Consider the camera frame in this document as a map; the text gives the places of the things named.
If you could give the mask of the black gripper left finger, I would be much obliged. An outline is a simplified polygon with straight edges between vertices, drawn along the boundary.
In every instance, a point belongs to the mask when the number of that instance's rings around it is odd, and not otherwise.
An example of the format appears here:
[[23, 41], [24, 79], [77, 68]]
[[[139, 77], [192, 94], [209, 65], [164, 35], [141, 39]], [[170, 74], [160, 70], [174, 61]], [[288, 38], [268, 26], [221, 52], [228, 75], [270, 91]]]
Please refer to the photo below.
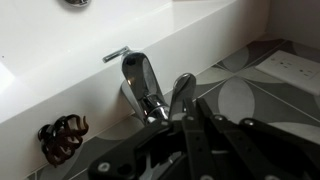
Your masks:
[[192, 180], [217, 180], [216, 164], [213, 161], [199, 106], [191, 98], [183, 101], [186, 115], [182, 119], [187, 147], [187, 156]]

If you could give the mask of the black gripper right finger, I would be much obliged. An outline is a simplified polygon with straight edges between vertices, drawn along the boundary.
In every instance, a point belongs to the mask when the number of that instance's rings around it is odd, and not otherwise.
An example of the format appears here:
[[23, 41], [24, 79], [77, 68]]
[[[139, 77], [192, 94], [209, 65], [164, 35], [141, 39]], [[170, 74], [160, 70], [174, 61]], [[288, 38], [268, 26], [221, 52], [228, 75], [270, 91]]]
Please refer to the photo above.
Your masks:
[[196, 101], [219, 180], [285, 180], [287, 173], [272, 163], [249, 134], [222, 115], [214, 115], [207, 102]]

